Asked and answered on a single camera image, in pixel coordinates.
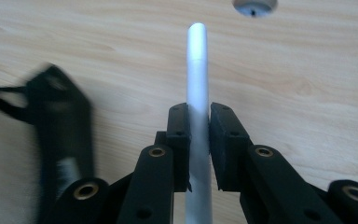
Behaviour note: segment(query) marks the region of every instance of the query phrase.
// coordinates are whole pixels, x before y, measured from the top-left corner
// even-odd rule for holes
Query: black strap
[[[25,87],[1,87],[0,91],[24,94]],[[8,114],[9,116],[11,116],[13,119],[31,123],[30,118],[27,113],[28,112],[27,108],[14,106],[0,98],[0,110],[4,113]]]

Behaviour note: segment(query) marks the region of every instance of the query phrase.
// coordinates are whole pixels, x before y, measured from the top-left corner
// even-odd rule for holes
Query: wooden table
[[[266,18],[230,1],[0,1],[0,86],[47,63],[94,106],[98,177],[133,171],[140,151],[186,100],[186,30],[208,28],[210,100],[234,109],[322,189],[358,181],[358,1],[280,0]],[[0,113],[0,223],[32,223],[38,158],[32,126]],[[174,223],[184,223],[184,194]],[[214,223],[244,223],[238,193],[217,191]]]

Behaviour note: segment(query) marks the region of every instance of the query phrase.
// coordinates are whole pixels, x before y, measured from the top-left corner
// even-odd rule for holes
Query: light wooden surface
[[[263,19],[222,0],[0,1],[0,86],[55,63],[94,105],[98,177],[130,173],[186,100],[186,30],[208,28],[210,100],[231,106],[257,144],[311,184],[358,181],[358,1],[280,0]],[[0,223],[32,223],[33,129],[0,113]],[[184,223],[176,194],[174,222]],[[214,223],[244,223],[216,190]]]

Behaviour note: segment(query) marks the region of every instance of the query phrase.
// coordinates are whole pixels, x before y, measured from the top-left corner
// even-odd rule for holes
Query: wood grain surface
[[[98,177],[113,183],[186,100],[196,21],[208,29],[211,102],[311,184],[358,181],[358,1],[279,0],[252,19],[228,0],[0,0],[0,86],[61,67],[93,102]],[[0,223],[33,223],[37,167],[33,127],[0,113]],[[184,199],[175,194],[174,223]],[[213,222],[245,223],[239,194],[214,179]]]

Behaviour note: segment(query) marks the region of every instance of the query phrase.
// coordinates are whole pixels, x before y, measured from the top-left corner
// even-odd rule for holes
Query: round hole
[[[74,197],[78,200],[87,200],[98,193],[98,190],[96,183],[89,182],[78,187],[74,192]]]
[[[355,186],[344,186],[342,188],[342,191],[344,191],[344,193],[352,198],[353,200],[355,200],[356,202],[358,202],[358,188]]]
[[[240,14],[248,17],[269,15],[278,5],[278,0],[234,0],[232,5]]]
[[[150,208],[145,207],[138,210],[136,216],[140,219],[148,219],[152,216],[153,212]]]
[[[149,155],[152,157],[161,157],[165,155],[165,150],[159,147],[153,148],[149,150]]]
[[[312,209],[305,209],[304,210],[304,215],[306,217],[308,217],[309,219],[312,219],[314,221],[319,221],[321,220],[321,215],[319,215],[319,213],[313,211]]]
[[[271,149],[264,147],[258,147],[255,152],[262,157],[271,157],[272,155],[274,155]]]

